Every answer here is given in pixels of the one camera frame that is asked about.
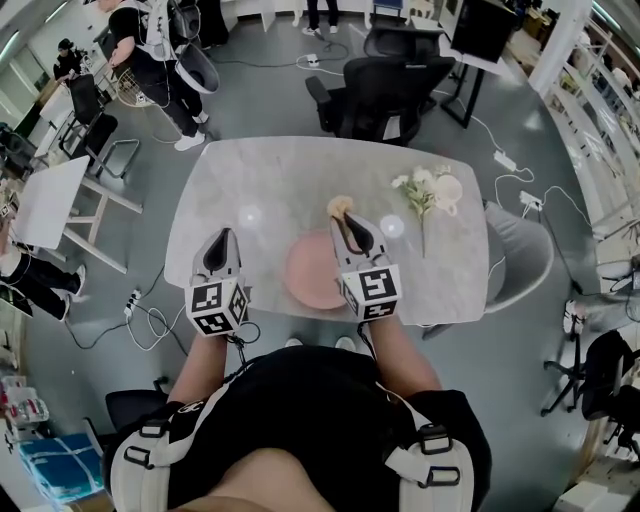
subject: white cup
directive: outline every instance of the white cup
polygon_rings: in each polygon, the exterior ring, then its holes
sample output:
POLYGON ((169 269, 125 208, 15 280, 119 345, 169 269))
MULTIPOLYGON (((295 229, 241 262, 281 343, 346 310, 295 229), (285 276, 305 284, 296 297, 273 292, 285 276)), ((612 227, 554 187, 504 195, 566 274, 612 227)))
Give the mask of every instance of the white cup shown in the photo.
POLYGON ((462 198, 462 184, 455 176, 443 174, 436 180, 436 207, 454 217, 458 214, 456 203, 462 198))

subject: marble table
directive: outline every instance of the marble table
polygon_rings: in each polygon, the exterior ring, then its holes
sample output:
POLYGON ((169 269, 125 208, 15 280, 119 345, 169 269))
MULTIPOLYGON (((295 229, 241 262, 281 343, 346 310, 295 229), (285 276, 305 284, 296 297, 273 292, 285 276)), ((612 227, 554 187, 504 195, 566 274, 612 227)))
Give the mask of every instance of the marble table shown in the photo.
POLYGON ((286 289, 283 274, 296 239, 326 230, 327 203, 337 195, 355 201, 355 211, 374 223, 387 215, 405 225, 388 238, 400 267, 405 324, 478 320, 487 296, 489 247, 480 191, 473 169, 438 155, 348 139, 266 137, 213 142, 197 161, 175 214, 166 255, 165 279, 186 287, 193 257, 223 226, 238 237, 251 307, 295 316, 353 320, 348 307, 317 311, 286 289), (464 196, 458 215, 434 209, 420 225, 392 179, 421 165, 451 166, 464 196))

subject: black shirt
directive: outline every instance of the black shirt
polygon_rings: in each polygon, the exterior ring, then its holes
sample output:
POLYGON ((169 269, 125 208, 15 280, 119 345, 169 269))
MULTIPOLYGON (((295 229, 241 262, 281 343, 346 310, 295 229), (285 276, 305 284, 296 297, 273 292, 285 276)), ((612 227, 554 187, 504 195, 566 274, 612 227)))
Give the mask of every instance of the black shirt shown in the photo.
POLYGON ((82 62, 82 55, 77 50, 69 50, 66 57, 58 55, 57 62, 53 65, 53 76, 58 80, 63 76, 67 76, 71 70, 76 74, 80 74, 80 63, 82 62))
MULTIPOLYGON (((123 7, 114 11, 109 17, 109 29, 116 46, 127 37, 133 37, 136 45, 146 43, 148 18, 147 13, 133 7, 123 7)), ((133 76, 141 85, 155 85, 166 81, 164 63, 154 60, 137 46, 123 64, 131 68, 133 76)))
MULTIPOLYGON (((203 422, 187 456, 171 467, 169 509, 207 495, 237 461, 259 448, 295 456, 318 492, 338 512, 398 510, 399 477, 384 465, 399 444, 411 445, 409 410, 376 386, 369 357, 327 347, 274 352, 237 378, 203 422)), ((425 391, 408 402, 464 443, 474 466, 474 506, 489 490, 491 451, 463 393, 425 391)), ((202 407, 171 403, 152 415, 170 417, 170 440, 193 431, 202 407)), ((105 482, 124 429, 107 451, 105 482)))

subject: blue box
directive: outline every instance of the blue box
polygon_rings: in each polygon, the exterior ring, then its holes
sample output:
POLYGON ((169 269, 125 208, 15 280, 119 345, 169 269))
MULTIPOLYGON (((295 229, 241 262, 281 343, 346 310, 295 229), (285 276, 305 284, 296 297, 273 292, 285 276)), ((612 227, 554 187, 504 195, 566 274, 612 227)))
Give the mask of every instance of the blue box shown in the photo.
POLYGON ((54 505, 104 489, 100 456, 86 434, 27 441, 18 450, 36 487, 54 505))

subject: wire basket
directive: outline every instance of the wire basket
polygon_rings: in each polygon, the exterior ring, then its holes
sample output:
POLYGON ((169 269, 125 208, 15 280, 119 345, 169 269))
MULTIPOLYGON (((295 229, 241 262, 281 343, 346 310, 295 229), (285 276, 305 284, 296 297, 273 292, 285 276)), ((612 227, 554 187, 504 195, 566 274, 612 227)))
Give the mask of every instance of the wire basket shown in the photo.
POLYGON ((116 93, 118 94, 118 99, 127 107, 144 108, 154 104, 144 95, 130 69, 127 69, 120 76, 116 93))

